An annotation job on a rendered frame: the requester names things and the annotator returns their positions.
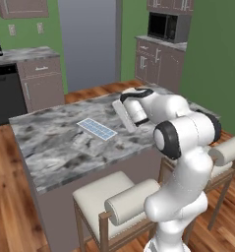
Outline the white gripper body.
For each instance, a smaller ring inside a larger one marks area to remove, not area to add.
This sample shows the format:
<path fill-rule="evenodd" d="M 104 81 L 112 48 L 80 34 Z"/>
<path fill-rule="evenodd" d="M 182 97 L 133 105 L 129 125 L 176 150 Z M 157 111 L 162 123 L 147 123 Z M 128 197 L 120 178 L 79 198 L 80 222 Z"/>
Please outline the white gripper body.
<path fill-rule="evenodd" d="M 126 127 L 129 133 L 133 133 L 136 131 L 137 127 L 133 123 L 131 117 L 129 116 L 128 112 L 126 111 L 125 106 L 123 103 L 117 99 L 112 102 L 112 106 L 116 113 L 119 115 L 123 125 Z"/>

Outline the blue ice cube tray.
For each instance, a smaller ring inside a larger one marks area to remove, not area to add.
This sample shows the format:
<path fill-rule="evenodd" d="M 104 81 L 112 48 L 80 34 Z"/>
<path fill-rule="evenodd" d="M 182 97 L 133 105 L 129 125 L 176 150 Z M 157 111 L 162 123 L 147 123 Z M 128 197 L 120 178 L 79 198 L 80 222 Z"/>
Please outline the blue ice cube tray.
<path fill-rule="evenodd" d="M 78 125 L 84 129 L 88 130 L 94 136 L 96 136 L 104 141 L 107 141 L 117 135 L 117 133 L 115 131 L 98 123 L 97 121 L 95 121 L 91 118 L 86 118 L 86 119 L 78 122 Z"/>

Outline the taupe base cupboards under microwave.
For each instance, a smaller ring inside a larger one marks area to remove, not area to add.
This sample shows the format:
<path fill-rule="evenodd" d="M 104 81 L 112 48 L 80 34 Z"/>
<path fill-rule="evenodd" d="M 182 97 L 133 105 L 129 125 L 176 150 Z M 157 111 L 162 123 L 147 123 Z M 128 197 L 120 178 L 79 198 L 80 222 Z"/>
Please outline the taupe base cupboards under microwave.
<path fill-rule="evenodd" d="M 172 43 L 141 35 L 136 37 L 135 78 L 178 93 L 186 42 Z"/>

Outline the grey marble kitchen island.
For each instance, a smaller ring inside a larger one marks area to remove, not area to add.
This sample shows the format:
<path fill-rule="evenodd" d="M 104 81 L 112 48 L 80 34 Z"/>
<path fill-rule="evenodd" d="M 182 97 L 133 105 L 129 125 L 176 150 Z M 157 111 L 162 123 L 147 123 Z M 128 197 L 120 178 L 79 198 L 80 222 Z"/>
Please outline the grey marble kitchen island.
<path fill-rule="evenodd" d="M 154 179 L 159 188 L 161 153 L 151 122 L 129 133 L 110 94 L 39 110 L 12 119 L 30 190 L 51 252 L 80 248 L 73 193 L 100 178 L 123 171 L 134 184 Z M 117 133 L 104 141 L 78 125 L 91 118 Z"/>

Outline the grey steel fridge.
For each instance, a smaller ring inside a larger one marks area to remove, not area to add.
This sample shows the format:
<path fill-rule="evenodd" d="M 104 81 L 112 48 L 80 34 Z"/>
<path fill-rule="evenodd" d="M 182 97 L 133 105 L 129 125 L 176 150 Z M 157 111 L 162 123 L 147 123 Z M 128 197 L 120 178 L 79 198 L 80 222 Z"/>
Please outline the grey steel fridge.
<path fill-rule="evenodd" d="M 68 92 L 121 77 L 123 0 L 58 0 Z"/>

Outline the cream cushioned wooden stool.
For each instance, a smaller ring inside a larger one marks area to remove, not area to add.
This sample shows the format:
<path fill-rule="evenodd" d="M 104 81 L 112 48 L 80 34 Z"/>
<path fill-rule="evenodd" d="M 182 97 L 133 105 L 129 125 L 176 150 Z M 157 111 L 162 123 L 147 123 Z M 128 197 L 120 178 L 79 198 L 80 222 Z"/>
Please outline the cream cushioned wooden stool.
<path fill-rule="evenodd" d="M 144 202 L 158 189 L 154 179 L 134 184 L 118 171 L 76 190 L 73 198 L 81 252 L 86 252 L 87 242 L 82 222 L 99 252 L 116 252 L 147 231 L 152 238 L 156 224 L 147 218 Z"/>
<path fill-rule="evenodd" d="M 214 162 L 214 167 L 212 168 L 211 176 L 206 185 L 205 192 L 208 193 L 211 190 L 218 188 L 220 185 L 223 185 L 221 194 L 207 226 L 207 229 L 211 230 L 235 174 L 235 137 L 232 137 L 231 139 L 214 147 L 206 147 L 206 151 L 211 154 L 212 157 L 217 158 L 217 160 Z M 176 160 L 172 160 L 169 157 L 163 157 L 161 159 L 158 176 L 159 183 L 166 181 L 170 172 L 174 170 L 175 165 Z M 194 219 L 186 228 L 186 233 L 183 237 L 186 245 L 188 245 L 195 221 L 196 219 Z"/>

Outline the taupe base cupboard with drawer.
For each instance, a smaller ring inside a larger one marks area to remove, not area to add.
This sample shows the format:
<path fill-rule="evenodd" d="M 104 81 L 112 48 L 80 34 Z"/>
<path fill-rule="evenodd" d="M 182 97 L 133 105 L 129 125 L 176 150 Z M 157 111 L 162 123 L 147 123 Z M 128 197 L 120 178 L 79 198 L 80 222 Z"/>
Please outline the taupe base cupboard with drawer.
<path fill-rule="evenodd" d="M 65 103 L 60 57 L 17 63 L 28 112 Z"/>

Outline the black microwave oven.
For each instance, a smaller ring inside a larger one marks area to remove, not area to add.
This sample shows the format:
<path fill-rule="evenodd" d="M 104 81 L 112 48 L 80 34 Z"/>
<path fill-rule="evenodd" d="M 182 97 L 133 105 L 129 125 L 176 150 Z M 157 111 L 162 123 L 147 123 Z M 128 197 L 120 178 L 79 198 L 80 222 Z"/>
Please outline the black microwave oven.
<path fill-rule="evenodd" d="M 147 35 L 168 42 L 187 42 L 192 17 L 150 12 Z"/>

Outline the black dishwasher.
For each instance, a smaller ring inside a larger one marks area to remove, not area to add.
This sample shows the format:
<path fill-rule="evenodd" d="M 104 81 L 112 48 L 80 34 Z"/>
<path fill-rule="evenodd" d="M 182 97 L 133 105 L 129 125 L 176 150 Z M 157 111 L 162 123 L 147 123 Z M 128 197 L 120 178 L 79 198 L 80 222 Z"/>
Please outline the black dishwasher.
<path fill-rule="evenodd" d="M 0 126 L 11 117 L 27 113 L 27 106 L 15 64 L 0 66 Z"/>

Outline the taupe wall cupboards above microwave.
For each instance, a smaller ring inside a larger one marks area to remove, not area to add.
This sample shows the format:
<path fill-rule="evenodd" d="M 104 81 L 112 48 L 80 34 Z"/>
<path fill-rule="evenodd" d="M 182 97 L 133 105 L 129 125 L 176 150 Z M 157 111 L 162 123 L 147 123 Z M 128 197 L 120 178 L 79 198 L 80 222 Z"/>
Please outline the taupe wall cupboards above microwave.
<path fill-rule="evenodd" d="M 194 0 L 147 0 L 150 12 L 192 15 Z"/>

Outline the taupe wall cupboard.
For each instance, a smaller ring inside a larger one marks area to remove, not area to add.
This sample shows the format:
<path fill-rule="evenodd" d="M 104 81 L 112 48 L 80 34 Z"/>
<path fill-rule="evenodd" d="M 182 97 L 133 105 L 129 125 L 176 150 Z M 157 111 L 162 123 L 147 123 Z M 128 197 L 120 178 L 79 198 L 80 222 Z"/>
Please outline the taupe wall cupboard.
<path fill-rule="evenodd" d="M 0 0 L 0 17 L 3 19 L 46 18 L 47 0 Z"/>

